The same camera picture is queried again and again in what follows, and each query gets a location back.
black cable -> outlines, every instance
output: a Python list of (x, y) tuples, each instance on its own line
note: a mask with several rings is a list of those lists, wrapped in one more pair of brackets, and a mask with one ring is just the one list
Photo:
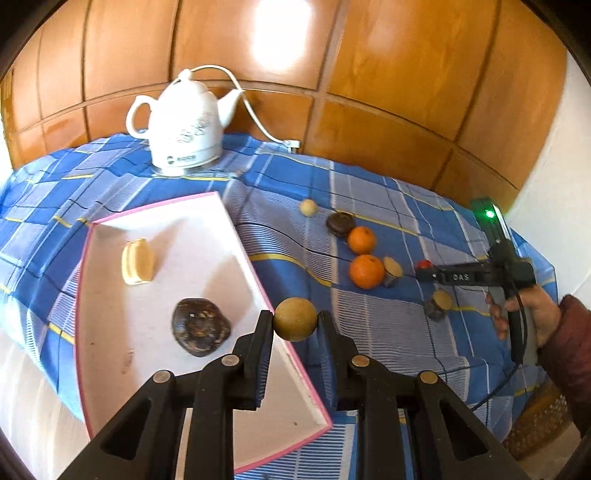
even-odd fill
[[(515, 298), (517, 298), (517, 303), (519, 304), (519, 315), (521, 316), (521, 324), (523, 325), (523, 345), (524, 345), (524, 348), (525, 348), (525, 346), (527, 346), (527, 336), (528, 336), (527, 318), (525, 317), (525, 307), (523, 306), (523, 302), (521, 301), (521, 297), (519, 296), (519, 291), (517, 290), (517, 287), (515, 286), (515, 281), (513, 280), (513, 277), (511, 277), (510, 275), (508, 275), (508, 277), (509, 277), (509, 280), (511, 281), (511, 284), (512, 284), (511, 286), (513, 287), (513, 290), (515, 291)], [(486, 397), (484, 397), (482, 400), (480, 400), (480, 402), (478, 402), (476, 405), (474, 405), (471, 408), (471, 410), (472, 411), (478, 410), (486, 402), (488, 402), (492, 397), (494, 397), (495, 395), (497, 395), (497, 393), (499, 393), (501, 391), (501, 389), (505, 385), (507, 385), (507, 383), (509, 383), (509, 381), (511, 380), (511, 378), (513, 378), (513, 375), (515, 375), (515, 373), (519, 370), (519, 367), (520, 366), (521, 366), (521, 364), (515, 364), (515, 366), (513, 367), (513, 370), (511, 371), (511, 373), (509, 373), (509, 375), (507, 375), (505, 377), (505, 379), (502, 380), (495, 387), (495, 389), (492, 392), (490, 392)]]
[(490, 392), (486, 397), (484, 397), (482, 400), (480, 400), (480, 402), (478, 402), (476, 405), (474, 405), (470, 410), (475, 411), (478, 410), (480, 407), (482, 407), (486, 402), (488, 402), (492, 397), (494, 397), (497, 393), (499, 393), (501, 391), (501, 389), (507, 385), (507, 383), (509, 383), (509, 380), (511, 380), (511, 378), (513, 377), (513, 375), (515, 375), (515, 372), (517, 372), (517, 370), (519, 370), (519, 365), (515, 364), (515, 366), (513, 367), (513, 370), (511, 371), (511, 373), (509, 373), (509, 375), (507, 375), (505, 377), (504, 380), (502, 380), (496, 387), (495, 389)]

white wall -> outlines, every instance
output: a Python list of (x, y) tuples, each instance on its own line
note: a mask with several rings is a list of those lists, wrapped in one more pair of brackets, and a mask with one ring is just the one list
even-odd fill
[(571, 55), (554, 123), (507, 221), (554, 265), (559, 296), (591, 307), (591, 86)]

brown cookie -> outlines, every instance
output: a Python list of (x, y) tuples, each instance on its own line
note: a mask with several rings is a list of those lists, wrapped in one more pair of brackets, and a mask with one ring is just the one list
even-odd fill
[(345, 212), (333, 213), (326, 219), (326, 228), (341, 238), (347, 238), (356, 225), (355, 217)]

wooden wall panel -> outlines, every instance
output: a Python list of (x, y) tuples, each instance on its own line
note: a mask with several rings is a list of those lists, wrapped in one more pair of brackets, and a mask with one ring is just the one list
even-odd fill
[[(162, 89), (146, 90), (142, 95), (150, 95), (158, 98)], [(107, 137), (116, 133), (126, 133), (125, 117), (129, 107), (134, 102), (136, 95), (123, 95), (121, 97), (93, 103), (86, 107), (88, 118), (88, 132), (90, 139)], [(148, 126), (150, 108), (144, 104), (140, 106), (135, 114), (135, 128), (137, 130)]]
[[(228, 89), (219, 87), (210, 90), (218, 98), (228, 92)], [(267, 90), (248, 90), (246, 95), (263, 127), (271, 135), (279, 140), (304, 139), (313, 103), (312, 97)], [(255, 138), (268, 141), (248, 115), (242, 100), (238, 101), (236, 114), (226, 132), (249, 133)]]
[(359, 165), (430, 188), (450, 148), (416, 125), (326, 102), (317, 135), (304, 153)]
[(47, 147), (45, 146), (41, 125), (19, 134), (18, 141), (20, 143), (21, 155), (12, 165), (15, 169), (43, 155), (47, 155)]
[(496, 0), (353, 0), (330, 92), (453, 139), (491, 40)]
[(46, 23), (39, 51), (41, 116), (82, 101), (82, 34), (89, 0), (69, 0)]
[[(173, 75), (203, 64), (238, 79), (316, 88), (338, 0), (183, 0)], [(208, 70), (199, 78), (226, 79)]]
[(42, 33), (43, 27), (33, 34), (14, 62), (12, 107), (14, 127), (17, 131), (41, 119), (37, 95), (37, 67)]
[(79, 147), (88, 142), (82, 108), (55, 117), (43, 124), (48, 152)]
[(521, 1), (502, 0), (482, 88), (459, 144), (521, 188), (548, 134), (566, 49)]
[(168, 80), (177, 0), (93, 0), (85, 99)]
[(519, 192), (495, 171), (457, 152), (452, 154), (434, 191), (464, 207), (469, 207), (470, 200), (476, 197), (489, 196), (503, 212)]

person's arm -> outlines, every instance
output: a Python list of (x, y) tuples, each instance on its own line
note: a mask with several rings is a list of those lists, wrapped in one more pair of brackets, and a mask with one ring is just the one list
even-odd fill
[[(538, 361), (566, 398), (583, 436), (591, 427), (591, 313), (571, 295), (557, 306), (540, 286), (521, 290), (519, 296), (534, 318)], [(503, 340), (508, 334), (507, 321), (491, 296), (486, 301), (497, 335)], [(505, 308), (514, 312), (519, 304), (510, 299)]]
[(557, 330), (538, 361), (566, 398), (581, 435), (591, 427), (591, 312), (575, 297), (560, 302)]

